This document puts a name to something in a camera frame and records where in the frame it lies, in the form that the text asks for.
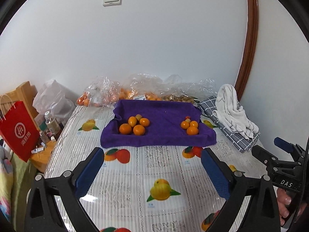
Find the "person's right hand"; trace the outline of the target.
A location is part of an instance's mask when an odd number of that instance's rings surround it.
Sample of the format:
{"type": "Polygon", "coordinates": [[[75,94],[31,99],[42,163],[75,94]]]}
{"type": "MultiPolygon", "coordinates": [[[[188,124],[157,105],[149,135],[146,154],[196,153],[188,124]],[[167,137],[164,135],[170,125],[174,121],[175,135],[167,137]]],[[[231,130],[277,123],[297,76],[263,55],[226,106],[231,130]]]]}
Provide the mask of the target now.
{"type": "MultiPolygon", "coordinates": [[[[289,211],[287,207],[290,205],[292,198],[287,195],[286,191],[277,188],[277,203],[280,213],[280,224],[284,225],[284,218],[287,218],[289,211]]],[[[296,231],[306,230],[306,222],[308,222],[308,212],[306,211],[308,204],[306,202],[302,203],[300,210],[297,215],[297,222],[294,224],[296,231]]]]}

